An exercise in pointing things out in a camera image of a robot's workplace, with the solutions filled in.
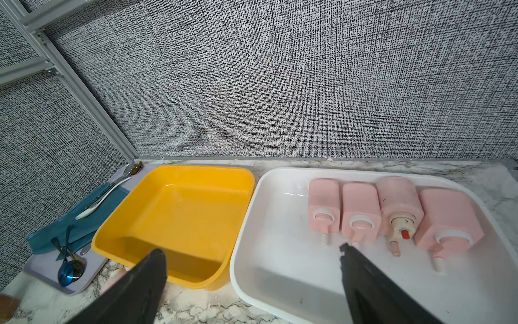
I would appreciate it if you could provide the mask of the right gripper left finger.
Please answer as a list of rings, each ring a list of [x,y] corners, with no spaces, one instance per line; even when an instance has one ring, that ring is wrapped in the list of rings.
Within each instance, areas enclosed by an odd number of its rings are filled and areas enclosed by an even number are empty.
[[[167,281],[166,257],[155,249],[69,323],[153,323]]]

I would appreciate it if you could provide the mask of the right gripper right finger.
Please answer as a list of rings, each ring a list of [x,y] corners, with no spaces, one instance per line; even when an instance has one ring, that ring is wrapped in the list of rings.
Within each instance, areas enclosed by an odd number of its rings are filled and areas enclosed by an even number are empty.
[[[340,246],[342,283],[354,323],[440,323],[356,247]]]

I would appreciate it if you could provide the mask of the pink sharpener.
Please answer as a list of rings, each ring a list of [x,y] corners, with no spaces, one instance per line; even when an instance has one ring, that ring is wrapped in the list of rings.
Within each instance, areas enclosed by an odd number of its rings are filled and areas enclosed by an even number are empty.
[[[428,251],[434,270],[446,274],[445,259],[469,251],[484,231],[469,197],[455,190],[426,188],[419,193],[424,218],[414,236],[420,250]]]
[[[391,176],[376,183],[382,221],[379,233],[387,237],[388,249],[401,256],[400,244],[410,241],[424,218],[414,183],[404,177]]]
[[[101,286],[100,295],[106,293],[115,283],[117,283],[124,275],[127,274],[127,270],[122,267],[116,269],[108,278],[108,280]]]
[[[364,182],[345,183],[342,199],[342,235],[353,244],[376,242],[382,221],[376,187]]]
[[[330,234],[340,231],[340,185],[336,180],[318,178],[310,182],[308,221],[310,228],[321,234],[321,243],[324,247],[329,243]]]

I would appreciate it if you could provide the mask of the white plastic tray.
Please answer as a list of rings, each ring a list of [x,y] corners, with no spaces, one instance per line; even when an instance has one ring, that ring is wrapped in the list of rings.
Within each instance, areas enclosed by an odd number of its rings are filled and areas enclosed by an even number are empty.
[[[260,179],[231,258],[231,282],[247,303],[294,323],[350,323],[342,285],[340,246],[326,246],[308,221],[312,180],[376,183],[382,172],[276,168]],[[419,188],[447,188],[472,200],[483,239],[448,260],[444,274],[413,244],[394,257],[379,238],[360,251],[417,303],[444,323],[516,323],[517,254],[491,212],[466,187],[427,175],[410,175]]]

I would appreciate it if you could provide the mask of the yellow plastic tray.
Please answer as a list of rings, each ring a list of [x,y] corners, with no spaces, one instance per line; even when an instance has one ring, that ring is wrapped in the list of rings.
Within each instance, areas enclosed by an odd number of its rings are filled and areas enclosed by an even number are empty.
[[[230,259],[254,193],[255,177],[240,167],[156,167],[97,230],[93,251],[134,267],[156,248],[167,280],[192,290],[230,281]]]

